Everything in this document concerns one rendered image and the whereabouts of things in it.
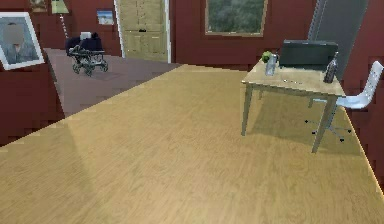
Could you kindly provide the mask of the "small blue framed picture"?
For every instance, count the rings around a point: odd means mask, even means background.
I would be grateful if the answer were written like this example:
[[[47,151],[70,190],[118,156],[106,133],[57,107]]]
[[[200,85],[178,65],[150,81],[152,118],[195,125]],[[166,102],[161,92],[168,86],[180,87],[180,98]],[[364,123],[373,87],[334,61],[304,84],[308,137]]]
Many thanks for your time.
[[[113,25],[114,18],[111,10],[98,10],[97,19],[99,25]]]

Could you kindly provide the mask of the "white swivel chair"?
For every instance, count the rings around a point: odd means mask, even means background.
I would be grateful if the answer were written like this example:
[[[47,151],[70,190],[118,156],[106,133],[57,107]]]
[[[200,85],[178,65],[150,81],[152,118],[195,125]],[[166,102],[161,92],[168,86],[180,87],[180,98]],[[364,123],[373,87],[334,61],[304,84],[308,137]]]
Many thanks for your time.
[[[363,91],[358,95],[339,97],[336,100],[336,105],[333,107],[331,118],[327,123],[327,129],[330,130],[333,134],[335,134],[341,142],[344,141],[344,137],[337,133],[338,130],[341,130],[341,127],[334,127],[332,125],[332,121],[336,113],[337,107],[344,107],[349,109],[363,109],[367,107],[373,99],[383,71],[384,66],[379,61],[375,61],[371,66]]]

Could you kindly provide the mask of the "dark blue baby pram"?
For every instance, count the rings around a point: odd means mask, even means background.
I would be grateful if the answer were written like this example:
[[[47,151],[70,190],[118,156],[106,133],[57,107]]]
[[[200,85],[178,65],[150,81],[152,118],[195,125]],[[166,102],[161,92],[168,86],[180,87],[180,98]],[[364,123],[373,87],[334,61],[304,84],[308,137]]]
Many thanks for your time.
[[[79,74],[83,69],[87,76],[91,76],[96,67],[101,71],[108,71],[108,62],[104,59],[104,49],[96,32],[82,32],[79,36],[67,38],[65,51],[74,62],[72,70]]]

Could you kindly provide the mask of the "dark brown framed picture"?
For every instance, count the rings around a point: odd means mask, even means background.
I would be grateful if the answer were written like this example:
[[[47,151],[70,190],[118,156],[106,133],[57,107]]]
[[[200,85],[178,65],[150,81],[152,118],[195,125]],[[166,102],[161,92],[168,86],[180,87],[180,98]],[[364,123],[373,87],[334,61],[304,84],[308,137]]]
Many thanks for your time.
[[[44,13],[47,11],[45,0],[29,0],[33,13]]]

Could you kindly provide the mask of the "black open laptop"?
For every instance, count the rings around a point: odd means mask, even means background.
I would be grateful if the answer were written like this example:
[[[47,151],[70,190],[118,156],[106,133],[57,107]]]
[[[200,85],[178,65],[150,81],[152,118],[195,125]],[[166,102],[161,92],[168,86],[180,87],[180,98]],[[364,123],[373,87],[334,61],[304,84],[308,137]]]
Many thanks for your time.
[[[279,54],[279,65],[322,70],[337,51],[338,45],[335,42],[284,40]]]

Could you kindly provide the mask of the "light wooden desk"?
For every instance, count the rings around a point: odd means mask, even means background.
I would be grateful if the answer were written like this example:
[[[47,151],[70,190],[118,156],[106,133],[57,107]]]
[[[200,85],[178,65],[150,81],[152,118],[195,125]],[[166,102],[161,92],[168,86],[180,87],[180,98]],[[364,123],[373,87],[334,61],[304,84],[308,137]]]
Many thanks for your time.
[[[249,109],[254,90],[283,93],[294,96],[309,98],[324,98],[326,105],[318,123],[315,140],[312,146],[312,153],[316,153],[322,141],[327,123],[332,115],[333,107],[339,97],[345,97],[341,84],[337,79],[332,83],[324,83],[325,74],[317,70],[305,70],[298,68],[279,68],[276,66],[272,76],[265,74],[266,64],[259,62],[241,81],[245,85],[245,101],[242,114],[241,135],[246,135]],[[294,80],[303,84],[285,83],[282,80]]]

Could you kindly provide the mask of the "dark glass bottle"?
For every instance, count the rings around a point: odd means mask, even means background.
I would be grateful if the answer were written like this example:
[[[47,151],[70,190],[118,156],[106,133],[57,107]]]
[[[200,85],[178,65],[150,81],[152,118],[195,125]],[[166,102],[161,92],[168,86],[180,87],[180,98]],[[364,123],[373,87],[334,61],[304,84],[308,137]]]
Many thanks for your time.
[[[324,76],[324,79],[323,79],[324,83],[332,83],[333,82],[334,76],[335,76],[335,74],[337,73],[337,70],[338,70],[337,59],[338,59],[338,52],[335,52],[332,60],[329,62],[328,66],[327,66],[327,69],[326,69],[326,72],[325,72],[325,76]]]

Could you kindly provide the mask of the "white framed portrait picture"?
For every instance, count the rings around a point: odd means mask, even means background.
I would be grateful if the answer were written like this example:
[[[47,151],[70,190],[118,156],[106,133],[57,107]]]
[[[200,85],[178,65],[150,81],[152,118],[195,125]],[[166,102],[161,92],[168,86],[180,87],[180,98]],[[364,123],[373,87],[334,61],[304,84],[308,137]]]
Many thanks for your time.
[[[44,63],[28,12],[0,12],[0,62],[5,70]]]

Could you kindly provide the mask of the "pale wooden room door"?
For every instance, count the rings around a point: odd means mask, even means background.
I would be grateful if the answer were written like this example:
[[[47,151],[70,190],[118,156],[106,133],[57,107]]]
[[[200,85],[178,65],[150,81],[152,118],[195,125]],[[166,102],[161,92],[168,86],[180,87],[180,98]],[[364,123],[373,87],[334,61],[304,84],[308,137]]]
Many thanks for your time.
[[[122,56],[171,62],[169,0],[114,0]]]

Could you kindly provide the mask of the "wood framed window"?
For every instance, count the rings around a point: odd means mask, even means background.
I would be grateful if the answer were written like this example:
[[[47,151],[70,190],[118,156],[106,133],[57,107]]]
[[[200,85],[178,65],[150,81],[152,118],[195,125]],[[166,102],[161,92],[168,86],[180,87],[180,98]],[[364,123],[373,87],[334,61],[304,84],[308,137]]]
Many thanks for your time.
[[[207,35],[260,37],[269,0],[206,0]]]

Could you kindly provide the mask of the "green shade floor lamp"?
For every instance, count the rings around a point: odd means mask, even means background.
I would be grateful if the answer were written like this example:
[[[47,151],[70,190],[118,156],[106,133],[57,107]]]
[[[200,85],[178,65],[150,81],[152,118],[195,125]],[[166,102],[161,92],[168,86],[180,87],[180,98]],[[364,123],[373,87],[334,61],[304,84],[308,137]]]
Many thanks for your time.
[[[63,33],[65,37],[68,37],[68,32],[65,24],[64,15],[68,14],[68,8],[64,0],[51,0],[51,13],[59,16],[61,21]]]

